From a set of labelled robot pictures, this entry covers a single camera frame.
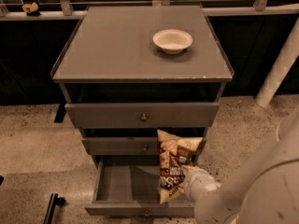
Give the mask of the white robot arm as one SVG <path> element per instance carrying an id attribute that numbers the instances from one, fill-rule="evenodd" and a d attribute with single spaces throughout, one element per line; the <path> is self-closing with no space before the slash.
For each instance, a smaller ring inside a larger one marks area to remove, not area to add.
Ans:
<path id="1" fill-rule="evenodd" d="M 299 224 L 299 106 L 224 183 L 184 173 L 197 224 Z"/>

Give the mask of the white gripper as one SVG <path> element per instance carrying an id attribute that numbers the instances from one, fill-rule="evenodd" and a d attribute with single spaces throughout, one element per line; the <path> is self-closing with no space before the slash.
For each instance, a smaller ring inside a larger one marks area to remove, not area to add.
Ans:
<path id="1" fill-rule="evenodd" d="M 181 170 L 184 174 L 184 181 L 180 184 L 180 187 L 190 201 L 196 202 L 202 195 L 206 195 L 221 186 L 221 184 L 204 169 L 190 165 L 182 165 Z"/>

